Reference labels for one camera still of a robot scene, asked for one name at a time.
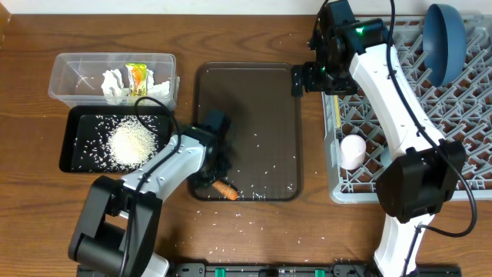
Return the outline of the yellow plastic spoon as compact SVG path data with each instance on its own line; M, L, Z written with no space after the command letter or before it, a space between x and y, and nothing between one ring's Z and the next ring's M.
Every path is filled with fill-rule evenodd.
M334 111L335 111L335 120L337 128L341 128L341 114L340 114L340 106L339 106L339 97L338 95L334 95Z

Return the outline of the orange carrot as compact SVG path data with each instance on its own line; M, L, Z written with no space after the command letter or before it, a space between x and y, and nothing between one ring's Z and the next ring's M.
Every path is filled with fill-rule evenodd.
M220 192L226 199L229 199L231 201L235 201L238 199L238 192L222 181L217 180L212 184L212 187Z

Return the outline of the pink white plastic cup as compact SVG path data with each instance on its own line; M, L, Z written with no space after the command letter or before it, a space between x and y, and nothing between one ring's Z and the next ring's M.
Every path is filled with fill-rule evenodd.
M365 159L366 142L359 135L347 135L340 143L341 167L347 170L359 168Z

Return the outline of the yellow green snack wrapper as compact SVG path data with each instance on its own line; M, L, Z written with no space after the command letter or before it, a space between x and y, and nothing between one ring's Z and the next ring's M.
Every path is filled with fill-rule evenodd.
M127 63L130 96L143 97L147 95L147 65L144 63Z

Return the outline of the dark blue plate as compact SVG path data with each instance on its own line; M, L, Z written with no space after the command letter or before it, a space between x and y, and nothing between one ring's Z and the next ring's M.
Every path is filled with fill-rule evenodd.
M462 72L467 54L467 32L458 10L450 5L432 4L424 17L424 60L431 70L434 87L447 85Z

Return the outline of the white tissue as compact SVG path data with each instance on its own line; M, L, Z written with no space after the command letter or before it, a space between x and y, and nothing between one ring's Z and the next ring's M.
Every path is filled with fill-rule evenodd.
M104 96L120 97L128 94L119 69L107 70L103 73L103 77L101 89Z
M150 97L168 97L170 93L170 82L162 82L159 84L155 84L154 72L150 69L147 70L147 96Z

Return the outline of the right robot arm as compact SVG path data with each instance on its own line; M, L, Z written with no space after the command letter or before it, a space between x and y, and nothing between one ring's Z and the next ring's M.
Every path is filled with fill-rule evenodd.
M364 92L380 122L391 163L376 181L385 212L371 276L419 276L415 258L431 221L451 200L467 159L430 121L405 77L393 42L394 24L354 17L346 1L324 2L309 48L315 59L291 69L291 93Z

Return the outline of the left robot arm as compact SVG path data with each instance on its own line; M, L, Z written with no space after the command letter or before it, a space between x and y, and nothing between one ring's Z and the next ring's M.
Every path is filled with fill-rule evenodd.
M91 185L68 247L68 257L103 276L165 276L169 261L154 252L161 207L189 181L220 182L230 163L224 153L230 120L211 111L183 128L152 159L121 179L100 176Z

